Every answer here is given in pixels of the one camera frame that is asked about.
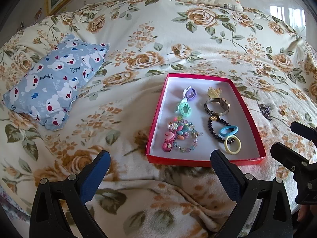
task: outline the blue fish print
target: blue fish print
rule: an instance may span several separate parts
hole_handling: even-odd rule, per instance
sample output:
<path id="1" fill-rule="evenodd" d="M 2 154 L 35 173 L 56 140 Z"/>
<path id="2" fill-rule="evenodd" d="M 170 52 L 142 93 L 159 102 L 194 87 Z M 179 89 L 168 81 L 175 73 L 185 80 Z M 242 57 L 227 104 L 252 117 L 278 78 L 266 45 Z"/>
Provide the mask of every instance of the blue fish print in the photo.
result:
<path id="1" fill-rule="evenodd" d="M 32 95 L 32 99 L 33 98 L 37 98 L 37 96 L 38 96 L 39 94 L 36 92 L 36 93 L 34 93 L 33 95 Z"/>

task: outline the panda print pillow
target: panda print pillow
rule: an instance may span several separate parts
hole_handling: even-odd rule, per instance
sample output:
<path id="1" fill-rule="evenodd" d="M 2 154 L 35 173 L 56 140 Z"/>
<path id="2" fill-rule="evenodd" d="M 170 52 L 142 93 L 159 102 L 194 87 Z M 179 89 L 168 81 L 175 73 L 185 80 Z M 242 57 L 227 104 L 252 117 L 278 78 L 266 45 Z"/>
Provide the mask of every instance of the panda print pillow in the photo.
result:
<path id="1" fill-rule="evenodd" d="M 95 45 L 66 36 L 4 94 L 4 104 L 17 113 L 29 114 L 49 130 L 62 129 L 77 90 L 96 74 L 108 50 L 109 44 Z"/>

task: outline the floral blanket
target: floral blanket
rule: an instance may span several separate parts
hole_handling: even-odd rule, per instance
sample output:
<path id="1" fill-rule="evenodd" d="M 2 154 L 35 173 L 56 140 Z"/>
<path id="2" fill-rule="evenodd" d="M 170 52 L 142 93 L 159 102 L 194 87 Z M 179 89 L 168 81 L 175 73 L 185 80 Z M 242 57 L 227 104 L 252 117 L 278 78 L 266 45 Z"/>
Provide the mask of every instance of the floral blanket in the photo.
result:
<path id="1" fill-rule="evenodd" d="M 0 104 L 0 184 L 26 212 L 40 179 L 77 174 L 105 149 L 111 166 L 87 207 L 108 237 L 205 238 L 217 232 L 235 203 L 213 169 L 155 165 L 145 156 L 169 72 L 228 77 L 235 83 L 267 153 L 262 163 L 241 170 L 258 179 L 281 177 L 291 209 L 297 208 L 292 173 L 269 150 L 280 141 L 316 161 L 313 143 L 289 126 L 293 121 L 317 124 L 317 64 L 315 51 L 289 25 L 256 9 L 240 13 L 175 0 L 86 5 L 19 31 L 1 48 L 1 94 L 69 32 L 111 47 L 81 90 L 64 129 L 48 131 Z M 59 86 L 56 81 L 52 88 Z M 259 104 L 270 105 L 271 121 Z M 242 235 L 253 219 L 254 214 Z"/>

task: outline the pink heart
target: pink heart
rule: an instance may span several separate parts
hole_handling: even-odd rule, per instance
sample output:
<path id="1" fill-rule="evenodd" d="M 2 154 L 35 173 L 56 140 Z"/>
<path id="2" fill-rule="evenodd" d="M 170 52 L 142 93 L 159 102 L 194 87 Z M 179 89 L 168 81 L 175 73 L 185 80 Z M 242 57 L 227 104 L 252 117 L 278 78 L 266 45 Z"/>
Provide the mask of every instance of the pink heart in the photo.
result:
<path id="1" fill-rule="evenodd" d="M 174 138 L 174 133 L 167 131 L 165 132 L 165 140 L 171 140 L 172 138 Z"/>

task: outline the purple hair tie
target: purple hair tie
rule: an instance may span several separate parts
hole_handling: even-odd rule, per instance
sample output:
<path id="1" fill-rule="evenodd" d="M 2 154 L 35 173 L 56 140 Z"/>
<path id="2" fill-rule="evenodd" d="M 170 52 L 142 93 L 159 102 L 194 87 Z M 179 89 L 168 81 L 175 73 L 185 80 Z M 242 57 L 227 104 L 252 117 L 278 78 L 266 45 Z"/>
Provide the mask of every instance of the purple hair tie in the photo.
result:
<path id="1" fill-rule="evenodd" d="M 193 101 L 196 98 L 197 92 L 193 88 L 188 89 L 188 91 L 185 94 L 185 97 L 188 101 Z"/>

